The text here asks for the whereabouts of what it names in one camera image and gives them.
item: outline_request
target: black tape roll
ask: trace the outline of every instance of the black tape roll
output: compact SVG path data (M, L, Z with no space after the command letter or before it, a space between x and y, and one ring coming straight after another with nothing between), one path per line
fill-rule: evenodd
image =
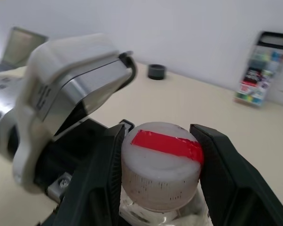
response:
M163 65L149 65L148 77L154 80L162 80L165 78L166 68Z

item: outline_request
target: white wall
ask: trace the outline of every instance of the white wall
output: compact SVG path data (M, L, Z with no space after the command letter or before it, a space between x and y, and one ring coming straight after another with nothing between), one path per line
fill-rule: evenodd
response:
M14 25L105 32L139 61L235 89L258 32L283 32L283 0L0 0L0 52Z

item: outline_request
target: laptop screen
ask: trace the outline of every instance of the laptop screen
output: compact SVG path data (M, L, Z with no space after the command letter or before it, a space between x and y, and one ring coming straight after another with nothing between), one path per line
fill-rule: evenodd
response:
M26 66L32 51L46 41L45 36L14 28L2 61L15 68Z

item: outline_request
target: screw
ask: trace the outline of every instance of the screw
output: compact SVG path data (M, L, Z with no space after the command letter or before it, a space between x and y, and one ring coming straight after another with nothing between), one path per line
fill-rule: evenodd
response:
M70 182L71 181L68 178L62 178L59 181L59 187L62 188L62 189L65 189L70 184Z

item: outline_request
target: laptop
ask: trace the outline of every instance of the laptop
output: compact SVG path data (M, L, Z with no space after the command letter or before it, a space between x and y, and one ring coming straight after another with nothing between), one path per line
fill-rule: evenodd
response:
M46 36L18 27L12 28L6 50L0 63L0 72L26 66L33 50L46 41Z

